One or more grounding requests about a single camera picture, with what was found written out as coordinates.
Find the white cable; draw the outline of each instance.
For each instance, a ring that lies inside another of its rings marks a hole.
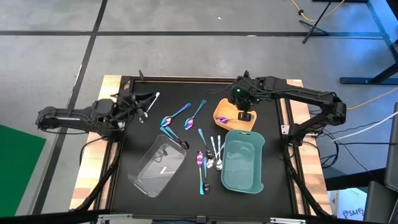
[[[370,126],[370,127],[368,127],[368,128],[365,128],[364,130],[360,130],[360,131],[357,131],[357,132],[355,132],[355,133],[353,133],[353,134],[349,134],[349,135],[346,135],[346,136],[343,136],[343,137],[340,137],[340,138],[333,139],[333,140],[331,140],[330,142],[334,142],[334,141],[337,141],[337,140],[340,140],[340,139],[343,139],[343,138],[351,137],[351,136],[354,136],[354,135],[356,135],[356,134],[359,134],[359,133],[362,133],[362,132],[364,132],[364,131],[367,131],[367,130],[369,130],[369,129],[373,128],[373,127],[376,127],[377,125],[379,125],[379,124],[381,124],[381,123],[387,121],[388,119],[392,118],[393,116],[395,116],[395,115],[397,115],[397,114],[398,114],[398,111],[395,112],[395,113],[393,113],[392,115],[388,116],[386,119],[384,119],[384,120],[382,120],[382,121],[380,121],[380,122],[378,122],[378,123],[376,123],[376,124],[374,124],[374,125],[372,125],[372,126]]]

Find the black table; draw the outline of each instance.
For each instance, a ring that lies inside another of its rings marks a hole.
[[[210,136],[220,134],[224,141],[227,130],[213,121],[213,112],[218,102],[225,98],[221,92],[206,95],[209,89],[224,88],[224,83],[184,83],[137,82],[134,91],[159,91],[160,96],[149,111],[149,119],[139,124],[134,119],[127,128],[122,148],[116,180],[113,181],[113,196],[110,209],[117,213],[132,213],[136,218],[153,219],[191,219],[201,220],[248,220],[268,221],[270,217],[289,217],[296,210],[292,183],[288,178],[282,160],[283,142],[280,130],[280,107],[277,101],[263,101],[254,107],[258,116],[253,131],[261,133],[266,144],[262,152],[262,183],[264,189],[258,194],[241,194],[227,190],[221,183],[221,172],[208,170],[211,185],[209,195],[199,194],[199,173],[195,162],[197,150],[204,152],[203,142],[197,129],[202,128],[208,144]],[[200,102],[206,105],[195,118],[195,125],[186,131],[185,120],[191,117]],[[182,106],[191,103],[192,107],[174,117],[170,127],[181,138],[189,142],[190,149],[178,172],[175,173],[164,191],[155,198],[143,194],[128,180],[129,169],[136,164],[152,145],[154,139],[162,134],[159,130],[164,116],[174,114]]]

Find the clear plastic container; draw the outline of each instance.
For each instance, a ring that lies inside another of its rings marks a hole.
[[[165,135],[156,138],[128,178],[150,197],[158,196],[185,159],[187,152]]]

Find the spoon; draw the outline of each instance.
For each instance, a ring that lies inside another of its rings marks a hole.
[[[187,141],[179,139],[178,136],[172,131],[172,129],[170,127],[166,127],[166,130],[168,132],[172,133],[177,138],[177,141],[181,147],[183,147],[184,149],[189,149],[189,144]]]
[[[204,195],[205,192],[203,191],[203,180],[201,177],[201,165],[203,164],[203,154],[201,151],[197,151],[197,164],[199,165],[199,175],[200,175],[200,194]]]
[[[238,118],[234,118],[234,119],[227,119],[226,117],[218,117],[216,118],[217,121],[226,124],[228,121],[233,121],[233,120],[237,120]]]
[[[144,114],[145,114],[145,117],[147,117],[148,118],[148,111],[149,111],[149,109],[152,107],[152,105],[155,103],[155,101],[157,100],[157,98],[159,97],[159,95],[160,95],[160,93],[159,92],[157,92],[156,93],[156,95],[155,95],[155,99],[152,101],[152,103],[149,105],[149,107],[148,107],[148,109],[147,109],[147,111],[146,112],[144,112]],[[142,123],[144,123],[144,121],[141,119],[141,118],[139,118],[139,122],[142,124]]]
[[[163,131],[170,139],[173,139],[173,137],[166,131],[164,127],[160,127],[160,130]]]
[[[211,143],[213,145],[214,154],[217,155],[216,146],[214,145],[214,138],[212,136],[210,136],[210,139],[211,139]]]
[[[207,182],[207,168],[206,168],[206,164],[207,163],[207,158],[205,157],[203,160],[203,166],[205,167],[205,181],[203,183],[203,190],[205,191],[205,194],[208,194],[210,191],[210,184]]]
[[[200,109],[205,105],[205,103],[206,103],[206,100],[202,100],[201,103],[200,103],[200,105],[199,105],[199,108],[197,109],[197,111],[195,112],[195,114],[194,114],[191,118],[188,118],[188,119],[185,121],[185,124],[184,124],[185,130],[188,130],[188,129],[192,128],[192,126],[193,126],[193,119],[194,119],[195,116],[198,114],[198,112],[200,111]]]
[[[224,142],[224,144],[221,146],[220,152],[224,149],[224,147],[225,147],[225,142]]]
[[[207,147],[205,137],[203,137],[203,132],[201,131],[200,128],[198,128],[198,132],[199,132],[199,135],[200,135],[201,139],[203,140],[203,143],[205,143],[205,147],[206,147],[206,157],[207,157],[209,160],[212,160],[212,158],[214,158],[213,151],[210,150],[210,149]]]
[[[169,125],[172,122],[172,118],[175,117],[177,114],[181,113],[183,110],[189,108],[191,106],[190,103],[187,103],[183,108],[181,108],[179,111],[177,111],[175,114],[173,114],[172,116],[166,116],[165,118],[163,118],[162,122],[161,122],[161,126],[162,127],[166,127],[167,125]]]
[[[223,161],[221,160],[221,148],[220,148],[220,143],[221,143],[221,136],[218,135],[218,160],[216,163],[216,170],[220,171],[223,169]]]

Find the silver spoon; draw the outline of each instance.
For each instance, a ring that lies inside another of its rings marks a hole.
[[[207,169],[211,169],[214,165],[214,159],[208,159],[206,163]]]
[[[210,139],[211,139],[211,144],[213,145],[214,154],[216,155],[215,159],[214,160],[212,159],[212,162],[211,162],[211,167],[213,167],[214,161],[217,160],[217,151],[216,151],[216,146],[214,144],[214,138],[212,136],[210,136]]]
[[[223,161],[221,160],[221,136],[218,136],[218,160],[216,163],[216,170],[220,171],[223,169]]]

